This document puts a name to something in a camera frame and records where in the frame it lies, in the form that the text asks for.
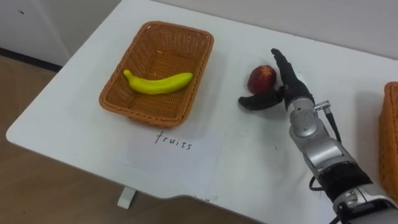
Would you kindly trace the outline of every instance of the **yellow banana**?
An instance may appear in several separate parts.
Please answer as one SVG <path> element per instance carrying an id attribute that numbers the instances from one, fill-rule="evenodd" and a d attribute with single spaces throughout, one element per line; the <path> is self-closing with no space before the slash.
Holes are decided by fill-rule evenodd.
<path id="1" fill-rule="evenodd" d="M 161 80 L 146 80 L 133 75 L 129 70 L 123 71 L 124 76 L 129 81 L 130 87 L 139 93 L 148 95 L 158 95 L 163 93 L 171 93 L 187 86 L 193 74 L 186 72 Z"/>

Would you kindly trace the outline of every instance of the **wicker basket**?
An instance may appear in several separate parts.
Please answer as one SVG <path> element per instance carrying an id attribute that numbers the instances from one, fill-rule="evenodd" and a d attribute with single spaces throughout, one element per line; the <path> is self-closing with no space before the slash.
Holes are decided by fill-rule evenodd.
<path id="1" fill-rule="evenodd" d="M 379 118 L 379 174 L 384 189 L 398 201 L 398 82 L 388 83 Z"/>
<path id="2" fill-rule="evenodd" d="M 213 36 L 202 30 L 159 21 L 144 24 L 101 92 L 100 105 L 159 128 L 181 124 L 192 108 L 213 42 Z M 182 90 L 152 96 L 132 90 L 125 69 L 149 80 L 183 72 L 194 77 Z"/>

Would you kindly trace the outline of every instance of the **wooden floor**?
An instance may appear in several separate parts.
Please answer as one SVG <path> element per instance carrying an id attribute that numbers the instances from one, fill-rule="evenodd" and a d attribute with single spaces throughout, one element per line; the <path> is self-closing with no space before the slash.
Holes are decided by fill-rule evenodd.
<path id="1" fill-rule="evenodd" d="M 116 206 L 123 187 L 6 140 L 7 128 L 55 73 L 0 56 L 0 223 L 256 223 L 190 198 L 136 194 Z"/>

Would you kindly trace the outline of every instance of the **white wall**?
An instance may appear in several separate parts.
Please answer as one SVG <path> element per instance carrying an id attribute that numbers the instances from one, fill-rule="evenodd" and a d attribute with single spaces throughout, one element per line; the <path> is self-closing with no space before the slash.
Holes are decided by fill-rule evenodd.
<path id="1" fill-rule="evenodd" d="M 398 59 L 397 0 L 157 1 Z"/>
<path id="2" fill-rule="evenodd" d="M 39 0 L 73 55 L 121 0 Z"/>
<path id="3" fill-rule="evenodd" d="M 68 50 L 31 0 L 0 0 L 0 47 L 57 65 Z"/>

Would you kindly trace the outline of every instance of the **paper sheet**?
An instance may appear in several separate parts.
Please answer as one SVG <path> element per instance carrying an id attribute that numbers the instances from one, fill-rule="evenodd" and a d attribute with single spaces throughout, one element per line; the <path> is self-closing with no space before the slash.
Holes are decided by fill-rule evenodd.
<path id="1" fill-rule="evenodd" d="M 190 132 L 187 128 L 138 133 L 128 139 L 119 160 L 205 194 L 211 187 L 224 134 L 209 130 Z"/>

